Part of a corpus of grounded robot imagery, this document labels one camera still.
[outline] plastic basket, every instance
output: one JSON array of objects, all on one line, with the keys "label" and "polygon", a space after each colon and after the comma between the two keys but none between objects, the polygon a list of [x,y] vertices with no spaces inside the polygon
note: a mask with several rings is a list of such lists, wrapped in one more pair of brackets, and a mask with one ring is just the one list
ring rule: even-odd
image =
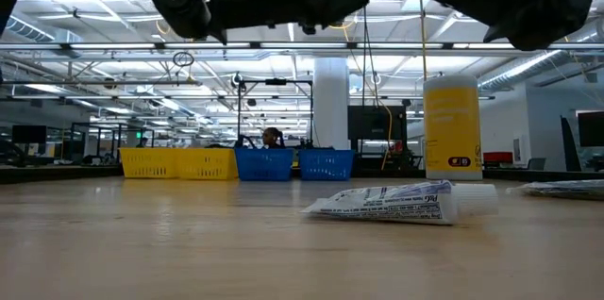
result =
[{"label": "plastic basket", "polygon": [[293,149],[235,149],[241,181],[287,181],[292,176]]},{"label": "plastic basket", "polygon": [[229,180],[237,178],[233,149],[177,149],[178,177],[183,179]]},{"label": "plastic basket", "polygon": [[177,149],[120,148],[127,178],[175,178]]},{"label": "plastic basket", "polygon": [[304,180],[346,181],[350,179],[354,151],[300,150],[300,174]]}]

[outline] person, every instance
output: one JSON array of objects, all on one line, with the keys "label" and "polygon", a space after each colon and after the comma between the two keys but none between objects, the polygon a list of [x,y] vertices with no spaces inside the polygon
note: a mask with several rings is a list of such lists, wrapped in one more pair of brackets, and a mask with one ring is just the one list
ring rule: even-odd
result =
[{"label": "person", "polygon": [[275,127],[267,127],[262,133],[262,143],[268,149],[285,148],[283,133]]},{"label": "person", "polygon": [[141,142],[139,144],[136,145],[137,148],[144,148],[145,146],[147,146],[147,142],[149,141],[149,139],[147,138],[142,138]]}]

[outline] yellow basket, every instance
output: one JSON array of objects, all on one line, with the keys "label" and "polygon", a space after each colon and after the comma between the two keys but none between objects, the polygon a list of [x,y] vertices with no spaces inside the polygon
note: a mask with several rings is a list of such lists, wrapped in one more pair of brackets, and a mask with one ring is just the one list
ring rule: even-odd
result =
[{"label": "yellow basket", "polygon": [[233,149],[178,149],[178,177],[184,179],[229,180],[237,178]]},{"label": "yellow basket", "polygon": [[124,176],[128,178],[175,178],[178,149],[120,148]]}]

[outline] black screen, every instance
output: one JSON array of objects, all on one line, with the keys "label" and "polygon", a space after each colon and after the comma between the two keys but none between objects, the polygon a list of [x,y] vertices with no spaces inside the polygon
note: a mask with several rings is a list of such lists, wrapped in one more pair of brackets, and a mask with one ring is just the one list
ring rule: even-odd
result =
[{"label": "black screen", "polygon": [[13,125],[13,143],[46,143],[45,125]]},{"label": "black screen", "polygon": [[579,142],[581,146],[604,146],[604,112],[579,114]]},{"label": "black screen", "polygon": [[[401,140],[402,124],[407,128],[407,109],[404,107],[390,107],[393,114],[391,140]],[[388,140],[390,130],[390,115],[384,107],[349,106],[348,107],[348,139]]]}]

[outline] yellow cable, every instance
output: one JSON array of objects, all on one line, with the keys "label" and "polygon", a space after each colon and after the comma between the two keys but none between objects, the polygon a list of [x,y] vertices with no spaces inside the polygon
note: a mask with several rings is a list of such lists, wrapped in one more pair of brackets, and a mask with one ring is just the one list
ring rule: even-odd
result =
[{"label": "yellow cable", "polygon": [[422,25],[422,58],[424,60],[424,82],[428,80],[428,65],[426,64],[426,13],[424,12],[424,0],[419,0],[420,22]]},{"label": "yellow cable", "polygon": [[[349,42],[348,33],[346,32],[346,29],[344,28],[343,31],[344,31],[344,36],[346,37],[346,41]],[[352,54],[352,59],[354,59],[355,64],[357,64],[357,69],[359,69],[359,71],[362,72],[361,67],[360,67],[359,63],[357,62],[357,59],[355,58],[354,54]],[[378,93],[374,92],[374,90],[371,89],[371,86],[369,85],[369,83],[367,83],[367,81],[365,81],[365,86],[367,86],[367,88],[369,88],[369,91],[374,96],[378,96]],[[382,101],[380,101],[379,99],[377,101],[386,109],[386,111],[388,111],[388,115],[390,116],[390,124],[388,126],[388,146],[386,147],[386,153],[384,154],[384,160],[381,162],[381,170],[383,171],[384,167],[386,166],[386,158],[388,157],[388,152],[390,151],[390,140],[392,139],[392,134],[393,134],[393,114],[390,111],[390,109]]]},{"label": "yellow cable", "polygon": [[355,22],[350,22],[348,23],[348,25],[342,25],[342,26],[329,26],[330,28],[334,28],[334,29],[343,29],[346,30],[348,29],[351,25],[353,25]]},{"label": "yellow cable", "polygon": [[162,35],[167,35],[170,31],[172,31],[172,28],[168,25],[168,30],[164,31],[161,29],[161,27],[159,26],[159,21],[155,21],[155,27],[158,29],[159,33]]}]

